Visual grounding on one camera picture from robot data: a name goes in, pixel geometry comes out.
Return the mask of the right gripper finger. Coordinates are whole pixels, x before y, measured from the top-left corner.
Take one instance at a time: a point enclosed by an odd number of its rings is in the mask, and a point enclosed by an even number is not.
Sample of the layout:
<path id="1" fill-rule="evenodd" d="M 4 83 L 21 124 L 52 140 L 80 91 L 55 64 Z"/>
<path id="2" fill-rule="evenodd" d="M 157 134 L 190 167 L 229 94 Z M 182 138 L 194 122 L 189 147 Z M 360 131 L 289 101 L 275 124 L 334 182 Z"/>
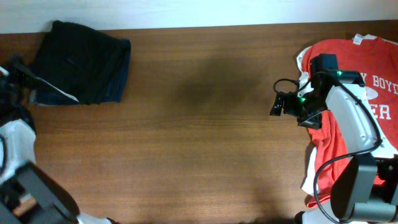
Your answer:
<path id="1" fill-rule="evenodd" d="M 281 94 L 276 94 L 274 104 L 270 110 L 271 116 L 280 116 L 284 107 L 285 98 Z"/>
<path id="2" fill-rule="evenodd" d="M 322 128 L 322 112 L 315 111 L 304 116 L 297 118 L 298 125 L 309 129 L 321 129 Z"/>

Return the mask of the black shorts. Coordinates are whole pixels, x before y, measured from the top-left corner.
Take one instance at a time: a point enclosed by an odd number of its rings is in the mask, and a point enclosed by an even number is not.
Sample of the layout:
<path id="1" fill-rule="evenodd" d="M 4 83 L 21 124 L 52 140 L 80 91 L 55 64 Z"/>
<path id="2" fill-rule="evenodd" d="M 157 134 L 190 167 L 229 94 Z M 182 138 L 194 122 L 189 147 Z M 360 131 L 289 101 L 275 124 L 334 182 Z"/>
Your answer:
<path id="1" fill-rule="evenodd" d="M 45 85 L 78 104 L 100 104 L 127 47 L 121 39 L 71 22 L 54 21 L 30 67 Z"/>

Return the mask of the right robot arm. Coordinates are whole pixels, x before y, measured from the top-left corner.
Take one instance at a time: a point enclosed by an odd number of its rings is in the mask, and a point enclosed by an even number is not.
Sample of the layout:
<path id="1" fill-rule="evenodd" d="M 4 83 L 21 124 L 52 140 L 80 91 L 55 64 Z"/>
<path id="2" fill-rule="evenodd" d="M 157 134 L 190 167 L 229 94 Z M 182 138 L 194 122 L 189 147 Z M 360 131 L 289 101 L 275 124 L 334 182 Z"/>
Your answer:
<path id="1" fill-rule="evenodd" d="M 333 113 L 347 147 L 316 171 L 349 159 L 331 188 L 330 201 L 296 214 L 295 223 L 397 223 L 397 150 L 384 135 L 357 71 L 340 70 L 334 54 L 310 61 L 310 78 L 294 81 L 297 89 L 277 91 L 270 114 L 296 117 L 298 125 L 321 128 L 322 111 Z"/>

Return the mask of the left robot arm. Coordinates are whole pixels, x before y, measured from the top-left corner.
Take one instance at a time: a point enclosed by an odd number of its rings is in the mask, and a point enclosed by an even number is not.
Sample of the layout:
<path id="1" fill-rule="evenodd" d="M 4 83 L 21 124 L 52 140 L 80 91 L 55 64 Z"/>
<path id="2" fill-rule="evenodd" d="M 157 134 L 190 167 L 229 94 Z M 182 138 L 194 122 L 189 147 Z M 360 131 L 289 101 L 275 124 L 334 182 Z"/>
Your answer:
<path id="1" fill-rule="evenodd" d="M 74 198 L 37 166 L 35 124 L 22 104 L 23 89 L 36 81 L 19 57 L 1 65 L 1 223 L 114 223 L 81 212 Z"/>

